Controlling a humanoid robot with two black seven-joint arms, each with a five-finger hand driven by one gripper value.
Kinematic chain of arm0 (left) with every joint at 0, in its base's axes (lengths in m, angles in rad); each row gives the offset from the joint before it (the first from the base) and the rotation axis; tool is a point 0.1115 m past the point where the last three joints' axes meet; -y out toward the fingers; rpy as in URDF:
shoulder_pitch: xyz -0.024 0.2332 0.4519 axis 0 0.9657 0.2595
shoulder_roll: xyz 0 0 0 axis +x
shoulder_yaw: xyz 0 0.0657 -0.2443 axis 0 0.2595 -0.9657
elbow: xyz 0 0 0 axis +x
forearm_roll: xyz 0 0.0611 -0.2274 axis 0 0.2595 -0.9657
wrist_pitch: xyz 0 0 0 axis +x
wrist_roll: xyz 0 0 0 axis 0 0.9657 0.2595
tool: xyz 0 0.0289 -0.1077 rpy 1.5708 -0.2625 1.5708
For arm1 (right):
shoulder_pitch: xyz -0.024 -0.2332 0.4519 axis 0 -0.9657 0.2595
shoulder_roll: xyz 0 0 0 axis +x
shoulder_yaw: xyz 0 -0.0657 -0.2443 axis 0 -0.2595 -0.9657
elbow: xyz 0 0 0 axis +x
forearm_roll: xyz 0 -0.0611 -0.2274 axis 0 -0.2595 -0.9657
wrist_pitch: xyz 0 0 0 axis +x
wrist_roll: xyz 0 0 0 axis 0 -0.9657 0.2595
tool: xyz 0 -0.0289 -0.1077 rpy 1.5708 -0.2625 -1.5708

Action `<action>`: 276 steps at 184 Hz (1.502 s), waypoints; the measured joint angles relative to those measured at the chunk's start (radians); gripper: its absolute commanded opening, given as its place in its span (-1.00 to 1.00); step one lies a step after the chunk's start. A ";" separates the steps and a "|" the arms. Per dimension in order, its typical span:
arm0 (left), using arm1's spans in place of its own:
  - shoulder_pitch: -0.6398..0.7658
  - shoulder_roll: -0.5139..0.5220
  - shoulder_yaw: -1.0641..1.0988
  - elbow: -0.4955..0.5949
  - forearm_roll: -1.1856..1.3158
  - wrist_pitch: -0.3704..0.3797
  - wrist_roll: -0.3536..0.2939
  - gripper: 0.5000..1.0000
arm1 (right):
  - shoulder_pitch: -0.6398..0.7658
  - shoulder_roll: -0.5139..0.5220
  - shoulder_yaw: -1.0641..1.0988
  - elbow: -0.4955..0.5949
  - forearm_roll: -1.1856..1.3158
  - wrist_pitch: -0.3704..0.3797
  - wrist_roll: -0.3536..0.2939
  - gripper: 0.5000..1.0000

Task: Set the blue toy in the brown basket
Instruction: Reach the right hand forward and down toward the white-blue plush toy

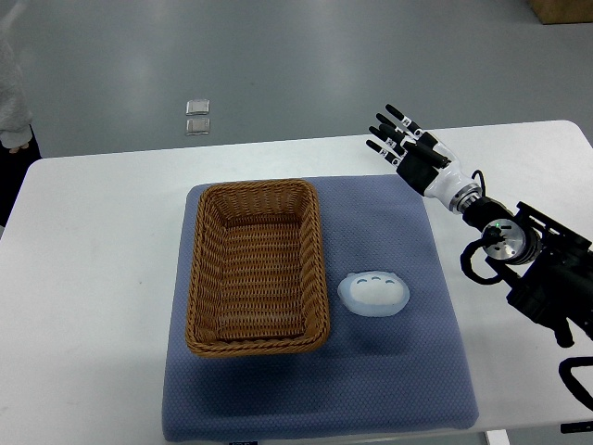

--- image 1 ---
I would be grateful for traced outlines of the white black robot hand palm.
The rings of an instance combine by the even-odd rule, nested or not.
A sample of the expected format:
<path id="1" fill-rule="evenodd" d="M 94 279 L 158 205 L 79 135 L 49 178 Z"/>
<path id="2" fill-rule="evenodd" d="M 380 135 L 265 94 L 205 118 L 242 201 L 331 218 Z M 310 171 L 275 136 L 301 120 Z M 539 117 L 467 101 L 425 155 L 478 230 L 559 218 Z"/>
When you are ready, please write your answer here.
<path id="1" fill-rule="evenodd" d="M 465 196 L 465 175 L 456 156 L 443 144 L 434 139 L 430 146 L 419 139 L 402 142 L 404 152 L 394 154 L 402 157 L 397 174 L 416 192 L 424 197 L 436 198 L 439 201 L 461 201 Z M 417 156 L 415 144 L 421 143 L 431 147 L 441 155 L 450 159 L 447 167 L 433 167 Z"/>

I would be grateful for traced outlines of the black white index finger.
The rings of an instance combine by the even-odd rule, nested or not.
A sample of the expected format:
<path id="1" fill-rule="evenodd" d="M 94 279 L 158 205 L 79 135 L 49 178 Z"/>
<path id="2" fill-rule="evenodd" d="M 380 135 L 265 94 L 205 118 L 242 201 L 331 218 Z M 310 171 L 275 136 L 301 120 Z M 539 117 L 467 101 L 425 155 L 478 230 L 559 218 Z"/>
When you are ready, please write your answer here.
<path id="1" fill-rule="evenodd" d="M 397 121 L 399 121 L 409 134 L 423 133 L 423 128 L 421 126 L 419 126 L 414 120 L 412 120 L 410 117 L 399 111 L 391 104 L 386 104 L 385 110 L 389 114 L 391 114 Z"/>

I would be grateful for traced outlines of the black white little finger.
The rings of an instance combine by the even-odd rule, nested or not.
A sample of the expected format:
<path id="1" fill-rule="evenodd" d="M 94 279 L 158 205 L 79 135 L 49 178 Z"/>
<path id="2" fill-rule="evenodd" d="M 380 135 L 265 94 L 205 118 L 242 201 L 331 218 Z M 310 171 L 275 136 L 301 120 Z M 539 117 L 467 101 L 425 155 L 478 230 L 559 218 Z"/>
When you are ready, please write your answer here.
<path id="1" fill-rule="evenodd" d="M 379 154 L 385 161 L 387 161 L 391 165 L 399 165 L 402 161 L 402 157 L 392 153 L 388 149 L 379 146 L 372 140 L 367 140 L 366 145 L 371 148 L 374 152 Z"/>

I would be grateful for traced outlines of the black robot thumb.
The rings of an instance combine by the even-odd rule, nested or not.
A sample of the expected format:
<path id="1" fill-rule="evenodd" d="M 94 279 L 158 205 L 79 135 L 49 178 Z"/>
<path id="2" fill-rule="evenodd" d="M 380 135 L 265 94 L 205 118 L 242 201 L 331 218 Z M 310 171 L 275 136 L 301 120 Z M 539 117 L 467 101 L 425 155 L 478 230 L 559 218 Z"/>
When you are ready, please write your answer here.
<path id="1" fill-rule="evenodd" d="M 424 159 L 427 163 L 433 167 L 447 167 L 450 163 L 450 159 L 444 155 L 433 150 L 431 147 L 423 145 L 421 143 L 415 144 L 417 156 Z"/>

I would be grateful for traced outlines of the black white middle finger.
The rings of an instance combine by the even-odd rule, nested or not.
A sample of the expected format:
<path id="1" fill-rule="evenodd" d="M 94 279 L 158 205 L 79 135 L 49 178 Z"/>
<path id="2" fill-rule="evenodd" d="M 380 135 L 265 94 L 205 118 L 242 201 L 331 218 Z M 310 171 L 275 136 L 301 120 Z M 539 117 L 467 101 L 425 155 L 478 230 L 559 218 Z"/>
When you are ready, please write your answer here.
<path id="1" fill-rule="evenodd" d="M 394 142 L 412 142 L 416 140 L 414 134 L 416 122 L 408 116 L 395 117 L 398 124 L 381 113 L 376 113 L 375 118 L 380 122 L 379 131 Z"/>

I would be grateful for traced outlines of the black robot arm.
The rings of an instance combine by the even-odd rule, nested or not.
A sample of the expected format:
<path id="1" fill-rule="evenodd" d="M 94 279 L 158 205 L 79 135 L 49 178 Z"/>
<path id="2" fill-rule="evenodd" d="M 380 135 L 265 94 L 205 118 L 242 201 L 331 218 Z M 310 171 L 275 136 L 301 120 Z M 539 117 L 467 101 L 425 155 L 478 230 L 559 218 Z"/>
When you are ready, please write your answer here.
<path id="1" fill-rule="evenodd" d="M 461 271 L 483 286 L 510 287 L 508 303 L 570 348 L 570 326 L 592 333 L 592 251 L 581 235 L 520 202 L 511 213 L 488 197 L 484 176 L 467 176 L 457 156 L 392 105 L 377 114 L 367 145 L 416 193 L 438 200 L 480 236 L 460 256 Z"/>

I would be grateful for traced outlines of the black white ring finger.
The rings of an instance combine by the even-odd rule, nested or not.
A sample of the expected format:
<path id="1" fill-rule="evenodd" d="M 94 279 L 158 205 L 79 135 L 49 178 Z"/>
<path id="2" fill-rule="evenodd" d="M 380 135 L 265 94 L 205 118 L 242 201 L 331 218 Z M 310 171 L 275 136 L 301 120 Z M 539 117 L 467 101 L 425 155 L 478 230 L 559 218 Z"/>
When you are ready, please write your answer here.
<path id="1" fill-rule="evenodd" d="M 405 151 L 402 142 L 404 141 L 406 134 L 399 129 L 388 124 L 380 124 L 379 127 L 370 126 L 369 131 L 390 146 L 395 152 Z"/>

